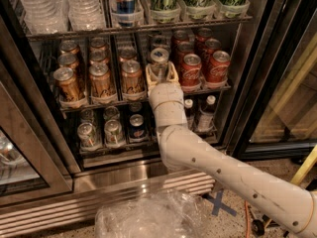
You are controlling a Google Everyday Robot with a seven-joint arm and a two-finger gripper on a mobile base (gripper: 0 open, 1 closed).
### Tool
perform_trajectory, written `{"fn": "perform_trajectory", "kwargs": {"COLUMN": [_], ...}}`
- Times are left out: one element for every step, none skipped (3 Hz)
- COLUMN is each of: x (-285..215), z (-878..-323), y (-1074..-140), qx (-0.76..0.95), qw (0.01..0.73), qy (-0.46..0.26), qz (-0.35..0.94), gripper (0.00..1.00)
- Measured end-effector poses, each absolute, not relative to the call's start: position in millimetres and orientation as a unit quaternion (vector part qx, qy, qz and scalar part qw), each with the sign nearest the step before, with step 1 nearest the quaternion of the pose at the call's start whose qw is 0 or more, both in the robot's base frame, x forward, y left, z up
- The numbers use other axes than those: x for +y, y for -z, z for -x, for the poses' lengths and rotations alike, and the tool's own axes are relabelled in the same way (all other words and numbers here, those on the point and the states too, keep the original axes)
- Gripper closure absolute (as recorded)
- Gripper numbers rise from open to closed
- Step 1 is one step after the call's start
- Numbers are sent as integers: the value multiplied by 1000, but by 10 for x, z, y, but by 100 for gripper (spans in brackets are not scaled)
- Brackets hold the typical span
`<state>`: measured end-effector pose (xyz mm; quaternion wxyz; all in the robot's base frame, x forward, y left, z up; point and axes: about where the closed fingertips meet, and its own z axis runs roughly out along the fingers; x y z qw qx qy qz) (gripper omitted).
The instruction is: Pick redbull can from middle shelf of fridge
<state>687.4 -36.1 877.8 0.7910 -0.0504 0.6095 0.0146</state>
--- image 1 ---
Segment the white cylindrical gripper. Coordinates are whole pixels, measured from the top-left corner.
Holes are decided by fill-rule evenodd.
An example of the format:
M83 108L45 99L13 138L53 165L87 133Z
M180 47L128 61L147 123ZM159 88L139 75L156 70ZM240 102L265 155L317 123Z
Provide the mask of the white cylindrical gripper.
M179 83L179 77L172 61L168 63L166 77L168 82L158 84L149 64L146 66L146 79L148 91L150 92L149 102L153 111L157 111L160 108L173 111L182 111L184 109L184 94L181 87L175 84Z

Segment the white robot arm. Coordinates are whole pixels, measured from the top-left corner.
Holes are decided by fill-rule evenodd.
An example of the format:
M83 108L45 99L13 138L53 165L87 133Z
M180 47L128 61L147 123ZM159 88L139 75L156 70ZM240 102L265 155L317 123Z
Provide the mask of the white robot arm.
M298 237L317 238L317 194L225 155L190 131L172 62L166 73L149 91L163 163L203 172Z

